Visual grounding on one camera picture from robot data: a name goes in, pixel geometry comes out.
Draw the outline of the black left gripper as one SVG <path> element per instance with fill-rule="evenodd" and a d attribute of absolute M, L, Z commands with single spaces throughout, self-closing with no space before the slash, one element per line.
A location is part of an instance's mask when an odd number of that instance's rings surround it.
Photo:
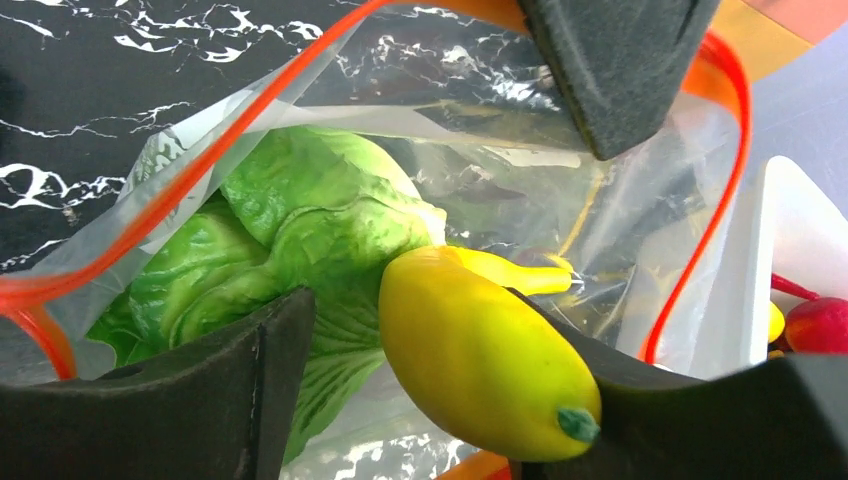
<path fill-rule="evenodd" d="M 584 144 L 609 160 L 658 132 L 718 4 L 536 0 L 520 7 Z"/>

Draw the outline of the napa cabbage toy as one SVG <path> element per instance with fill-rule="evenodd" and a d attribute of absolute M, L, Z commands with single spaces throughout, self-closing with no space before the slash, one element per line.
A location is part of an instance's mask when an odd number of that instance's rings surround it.
<path fill-rule="evenodd" d="M 316 321 L 287 460 L 337 417 L 385 360 L 383 271 L 445 240 L 446 213 L 395 160 L 351 132 L 268 132 L 105 310 L 90 339 L 118 365 L 186 344 L 304 286 Z"/>

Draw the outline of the clear zip bag orange zipper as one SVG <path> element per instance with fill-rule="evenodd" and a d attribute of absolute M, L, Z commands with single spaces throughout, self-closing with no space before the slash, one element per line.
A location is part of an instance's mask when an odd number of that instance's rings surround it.
<path fill-rule="evenodd" d="M 708 28 L 656 134 L 609 160 L 584 144 L 520 4 L 487 24 L 461 3 L 368 1 L 246 84 L 151 134 L 115 202 L 1 278 L 3 386 L 94 380 L 118 365 L 88 333 L 171 236 L 275 129 L 360 135 L 446 213 L 445 240 L 573 268 L 526 302 L 643 363 L 684 374 L 727 238 L 750 136 L 749 82 Z M 487 479 L 491 451 L 434 424 L 384 363 L 275 479 Z"/>

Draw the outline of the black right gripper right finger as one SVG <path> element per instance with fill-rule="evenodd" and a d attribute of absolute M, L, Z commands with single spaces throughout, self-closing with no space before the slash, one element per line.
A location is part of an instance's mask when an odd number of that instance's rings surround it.
<path fill-rule="evenodd" d="M 557 324 L 601 392 L 601 433 L 563 462 L 513 463 L 517 479 L 843 479 L 847 360 L 798 355 L 711 381 L 643 363 Z"/>

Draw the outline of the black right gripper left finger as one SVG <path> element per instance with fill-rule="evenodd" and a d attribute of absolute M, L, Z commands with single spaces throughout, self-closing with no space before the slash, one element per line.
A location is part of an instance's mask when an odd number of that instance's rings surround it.
<path fill-rule="evenodd" d="M 299 288 L 94 380 L 1 389 L 5 479 L 275 479 L 316 319 Z"/>

